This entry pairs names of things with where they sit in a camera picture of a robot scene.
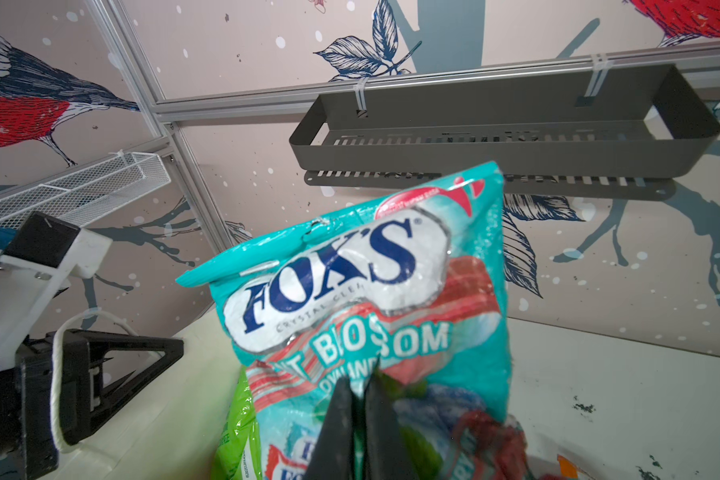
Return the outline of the teal Fox's candy bag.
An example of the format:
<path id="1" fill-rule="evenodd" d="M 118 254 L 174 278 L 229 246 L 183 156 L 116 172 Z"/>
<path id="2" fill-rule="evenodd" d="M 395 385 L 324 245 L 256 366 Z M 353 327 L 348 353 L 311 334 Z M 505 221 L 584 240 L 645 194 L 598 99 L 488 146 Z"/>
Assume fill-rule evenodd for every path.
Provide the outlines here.
<path id="1" fill-rule="evenodd" d="M 250 386 L 264 479 L 301 479 L 336 383 L 380 376 L 421 479 L 515 479 L 504 179 L 493 163 L 249 240 L 206 286 Z"/>

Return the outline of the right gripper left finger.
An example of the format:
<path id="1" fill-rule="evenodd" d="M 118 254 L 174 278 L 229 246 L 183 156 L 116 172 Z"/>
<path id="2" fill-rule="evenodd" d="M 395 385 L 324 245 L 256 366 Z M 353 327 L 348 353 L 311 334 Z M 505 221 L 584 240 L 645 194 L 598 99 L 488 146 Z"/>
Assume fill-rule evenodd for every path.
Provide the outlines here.
<path id="1" fill-rule="evenodd" d="M 350 380 L 335 385 L 329 407 L 306 470 L 306 480 L 354 478 L 353 392 Z"/>

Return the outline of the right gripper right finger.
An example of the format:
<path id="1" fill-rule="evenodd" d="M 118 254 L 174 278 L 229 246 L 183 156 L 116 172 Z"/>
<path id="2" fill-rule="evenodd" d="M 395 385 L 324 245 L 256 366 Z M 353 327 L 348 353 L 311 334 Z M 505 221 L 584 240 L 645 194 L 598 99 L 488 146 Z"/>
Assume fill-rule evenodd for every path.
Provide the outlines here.
<path id="1" fill-rule="evenodd" d="M 379 375 L 374 374 L 364 393 L 364 479 L 404 480 L 418 475 L 403 440 L 393 402 Z"/>

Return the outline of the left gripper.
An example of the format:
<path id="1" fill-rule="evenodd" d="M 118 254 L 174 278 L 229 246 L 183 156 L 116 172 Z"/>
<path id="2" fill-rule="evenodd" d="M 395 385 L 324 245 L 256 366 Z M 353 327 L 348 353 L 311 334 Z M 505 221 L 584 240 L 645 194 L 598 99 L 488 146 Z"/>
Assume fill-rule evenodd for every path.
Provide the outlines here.
<path id="1" fill-rule="evenodd" d="M 177 338 L 71 329 L 60 335 L 61 439 L 92 436 L 184 355 Z M 59 466 L 50 428 L 51 344 L 27 338 L 16 366 L 0 371 L 0 460 L 9 473 L 40 479 Z"/>

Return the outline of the orange Fox's candy bag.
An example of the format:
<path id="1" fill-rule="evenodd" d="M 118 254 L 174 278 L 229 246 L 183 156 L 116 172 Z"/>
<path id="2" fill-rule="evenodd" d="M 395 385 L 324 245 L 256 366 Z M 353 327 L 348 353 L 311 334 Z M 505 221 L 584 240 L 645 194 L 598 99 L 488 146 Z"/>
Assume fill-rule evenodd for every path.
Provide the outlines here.
<path id="1" fill-rule="evenodd" d="M 529 465 L 536 479 L 579 480 L 584 478 L 584 474 L 578 467 L 563 455 L 557 455 L 555 460 L 531 456 Z"/>

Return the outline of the beige paper bag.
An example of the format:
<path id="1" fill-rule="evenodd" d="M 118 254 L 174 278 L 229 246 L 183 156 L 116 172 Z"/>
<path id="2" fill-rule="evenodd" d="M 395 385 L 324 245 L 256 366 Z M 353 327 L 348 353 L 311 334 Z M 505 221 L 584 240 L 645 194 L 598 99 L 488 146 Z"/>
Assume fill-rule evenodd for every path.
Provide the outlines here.
<path id="1" fill-rule="evenodd" d="M 241 364 L 215 309 L 177 335 L 183 357 L 62 455 L 50 478 L 209 478 Z"/>

